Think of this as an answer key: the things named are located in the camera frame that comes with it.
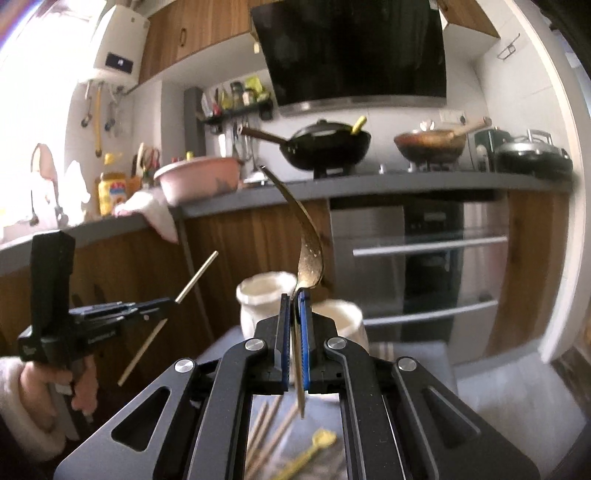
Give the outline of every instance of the power outlet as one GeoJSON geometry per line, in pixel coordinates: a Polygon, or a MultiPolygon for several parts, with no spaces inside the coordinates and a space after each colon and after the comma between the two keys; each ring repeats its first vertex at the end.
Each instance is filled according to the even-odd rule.
{"type": "Polygon", "coordinates": [[[444,124],[462,125],[462,118],[466,119],[466,115],[461,110],[439,110],[439,118],[444,124]]]}

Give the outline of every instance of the silver screw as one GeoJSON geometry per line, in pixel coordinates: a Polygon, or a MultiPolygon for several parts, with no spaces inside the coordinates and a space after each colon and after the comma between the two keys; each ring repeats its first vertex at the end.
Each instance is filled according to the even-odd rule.
{"type": "Polygon", "coordinates": [[[186,373],[186,372],[190,372],[193,367],[195,366],[195,364],[193,363],[192,360],[189,360],[188,358],[183,358],[182,360],[179,360],[176,365],[174,366],[174,369],[180,373],[186,373]]]}
{"type": "Polygon", "coordinates": [[[347,345],[347,340],[341,337],[332,337],[329,338],[326,344],[333,350],[341,350],[342,348],[345,348],[345,345],[347,345]]]}
{"type": "Polygon", "coordinates": [[[260,338],[251,338],[249,341],[246,342],[245,347],[246,350],[250,350],[251,352],[256,352],[265,346],[265,342],[260,338]]]}
{"type": "Polygon", "coordinates": [[[398,368],[403,372],[412,372],[416,367],[417,363],[407,356],[398,360],[398,368]]]}

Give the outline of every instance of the black range hood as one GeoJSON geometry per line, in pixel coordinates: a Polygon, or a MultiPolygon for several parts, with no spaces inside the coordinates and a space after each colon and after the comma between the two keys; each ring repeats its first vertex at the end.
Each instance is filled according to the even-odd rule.
{"type": "Polygon", "coordinates": [[[251,14],[283,114],[446,103],[434,1],[283,0],[251,14]]]}

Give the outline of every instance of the black shelf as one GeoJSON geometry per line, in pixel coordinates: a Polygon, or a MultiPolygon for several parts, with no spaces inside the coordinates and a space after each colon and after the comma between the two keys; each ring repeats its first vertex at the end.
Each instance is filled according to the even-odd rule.
{"type": "Polygon", "coordinates": [[[233,110],[225,110],[221,115],[211,116],[203,121],[205,125],[216,127],[222,125],[225,121],[236,118],[237,116],[248,115],[249,113],[258,112],[261,120],[273,119],[273,100],[270,98],[262,102],[253,103],[252,105],[243,106],[233,110]]]}

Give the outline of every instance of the white cloth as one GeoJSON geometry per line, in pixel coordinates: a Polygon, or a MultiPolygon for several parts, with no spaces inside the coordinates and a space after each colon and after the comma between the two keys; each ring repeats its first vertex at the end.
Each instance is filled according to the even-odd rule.
{"type": "Polygon", "coordinates": [[[0,358],[0,415],[23,452],[34,462],[45,462],[63,451],[66,436],[58,428],[41,430],[25,410],[19,393],[23,368],[19,358],[0,358]]]}
{"type": "Polygon", "coordinates": [[[166,241],[177,244],[178,233],[174,219],[161,189],[140,190],[125,203],[115,207],[115,216],[141,213],[146,221],[166,241]]]}

